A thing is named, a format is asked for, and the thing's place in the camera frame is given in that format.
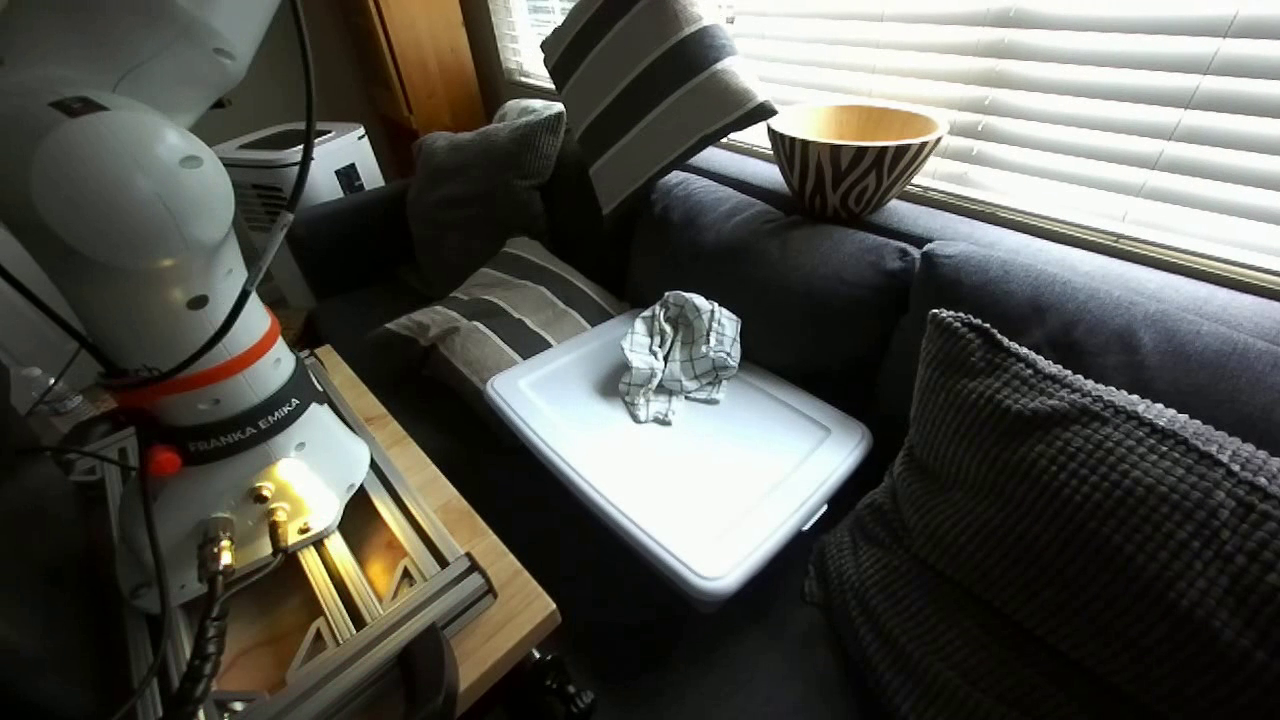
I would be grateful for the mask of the window with blinds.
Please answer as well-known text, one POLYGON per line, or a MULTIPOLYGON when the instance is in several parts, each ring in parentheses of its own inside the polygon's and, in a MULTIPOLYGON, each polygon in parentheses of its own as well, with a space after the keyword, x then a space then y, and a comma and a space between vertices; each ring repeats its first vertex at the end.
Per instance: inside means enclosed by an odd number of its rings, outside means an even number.
POLYGON ((1280 299, 1280 0, 695 0, 778 106, 948 133, 908 196, 1280 299))

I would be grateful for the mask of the grey textured pillow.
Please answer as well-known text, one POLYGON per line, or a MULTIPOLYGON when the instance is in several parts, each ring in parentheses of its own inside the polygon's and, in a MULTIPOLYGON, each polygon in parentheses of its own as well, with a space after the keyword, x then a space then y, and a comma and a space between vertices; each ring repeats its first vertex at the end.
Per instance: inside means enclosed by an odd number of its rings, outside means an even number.
POLYGON ((1280 457, 934 310, 805 593, 895 720, 1280 720, 1280 457))
POLYGON ((434 131, 413 143, 406 214, 429 295, 452 292, 508 240, 547 237, 541 188, 566 131, 561 102, 517 97, 484 127, 434 131))

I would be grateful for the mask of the wooden cabinet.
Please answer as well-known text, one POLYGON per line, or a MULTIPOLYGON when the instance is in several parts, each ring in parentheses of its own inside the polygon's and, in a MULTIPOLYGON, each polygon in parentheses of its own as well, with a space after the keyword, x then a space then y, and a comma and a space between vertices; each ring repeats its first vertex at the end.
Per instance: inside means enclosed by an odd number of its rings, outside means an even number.
POLYGON ((337 0, 394 176, 434 131, 471 131, 486 113, 460 0, 337 0))

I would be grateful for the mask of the striped pillow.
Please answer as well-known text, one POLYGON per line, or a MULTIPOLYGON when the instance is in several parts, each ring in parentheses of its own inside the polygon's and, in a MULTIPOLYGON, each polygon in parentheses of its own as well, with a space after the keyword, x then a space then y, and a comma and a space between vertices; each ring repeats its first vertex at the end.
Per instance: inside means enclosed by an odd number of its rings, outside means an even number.
POLYGON ((700 0, 575 0, 540 50, 604 217, 777 113, 700 0))
POLYGON ((538 241, 516 237, 444 299, 384 328, 422 347, 431 372, 480 392, 494 375, 627 309, 538 241))

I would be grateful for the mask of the white air purifier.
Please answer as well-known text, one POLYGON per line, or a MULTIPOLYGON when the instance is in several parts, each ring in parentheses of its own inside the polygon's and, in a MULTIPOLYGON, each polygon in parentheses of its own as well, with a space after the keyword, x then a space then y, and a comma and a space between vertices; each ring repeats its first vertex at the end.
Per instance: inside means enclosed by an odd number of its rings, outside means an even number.
MULTIPOLYGON (((212 147, 227 169, 236 196, 233 229, 253 265, 268 246, 273 225, 291 196, 302 158, 306 128, 285 123, 232 138, 212 147)), ((364 126, 320 122, 314 132, 310 174, 298 209, 328 202, 385 184, 380 164, 364 126)), ((260 286, 266 302, 310 309, 315 297, 289 249, 271 260, 260 286)))

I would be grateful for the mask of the wooden zebra pattern bowl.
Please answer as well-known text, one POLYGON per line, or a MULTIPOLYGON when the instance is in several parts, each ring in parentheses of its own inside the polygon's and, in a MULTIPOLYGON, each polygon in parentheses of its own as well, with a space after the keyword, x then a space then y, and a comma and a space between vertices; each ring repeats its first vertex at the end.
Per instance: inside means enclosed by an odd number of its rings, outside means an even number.
POLYGON ((774 163, 800 208, 856 222, 893 201, 950 131, 945 118, 886 102, 797 104, 765 123, 774 163))

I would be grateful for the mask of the checkered dish cloth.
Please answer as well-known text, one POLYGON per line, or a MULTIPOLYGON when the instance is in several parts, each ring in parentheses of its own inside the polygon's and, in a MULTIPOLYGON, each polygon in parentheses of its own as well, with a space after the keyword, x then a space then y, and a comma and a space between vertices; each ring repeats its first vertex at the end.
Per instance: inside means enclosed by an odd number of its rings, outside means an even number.
POLYGON ((714 300, 669 291, 643 310, 620 347, 620 397, 637 424, 669 425, 682 401, 718 404, 742 361, 742 320, 714 300))

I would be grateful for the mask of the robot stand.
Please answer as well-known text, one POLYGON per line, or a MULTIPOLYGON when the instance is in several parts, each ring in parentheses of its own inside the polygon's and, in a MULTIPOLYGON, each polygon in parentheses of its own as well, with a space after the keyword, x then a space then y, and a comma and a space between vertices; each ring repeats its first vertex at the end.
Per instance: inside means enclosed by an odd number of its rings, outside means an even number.
POLYGON ((470 702, 451 641, 499 601, 338 379, 269 355, 262 414, 141 420, 52 456, 99 486, 134 697, 128 720, 355 720, 470 702))

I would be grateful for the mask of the white plastic bin lid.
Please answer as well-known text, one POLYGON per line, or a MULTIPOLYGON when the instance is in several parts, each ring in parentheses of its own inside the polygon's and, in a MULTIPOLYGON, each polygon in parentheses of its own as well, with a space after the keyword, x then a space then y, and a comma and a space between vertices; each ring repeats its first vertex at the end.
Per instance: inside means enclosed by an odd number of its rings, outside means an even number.
POLYGON ((742 364, 714 405, 640 424, 620 397, 626 313, 494 375, 489 405, 622 541, 717 607, 812 527, 873 446, 859 420, 742 364))

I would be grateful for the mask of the dark grey couch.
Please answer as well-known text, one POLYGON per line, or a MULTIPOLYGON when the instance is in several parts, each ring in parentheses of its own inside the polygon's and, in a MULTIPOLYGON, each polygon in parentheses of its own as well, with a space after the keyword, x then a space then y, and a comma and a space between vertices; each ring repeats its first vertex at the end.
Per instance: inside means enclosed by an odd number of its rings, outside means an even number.
POLYGON ((497 250, 419 243, 410 186, 308 209, 291 251, 311 325, 488 521, 562 616, 550 638, 593 720, 881 720, 819 609, 812 546, 899 452, 928 311, 978 316, 1093 380, 1280 457, 1280 301, 896 201, 851 227, 804 217, 771 164, 710 149, 604 232, 545 187, 552 252, 640 307, 705 295, 746 360, 867 424, 873 450, 812 530, 709 612, 603 525, 480 391, 387 323, 444 299, 497 250))

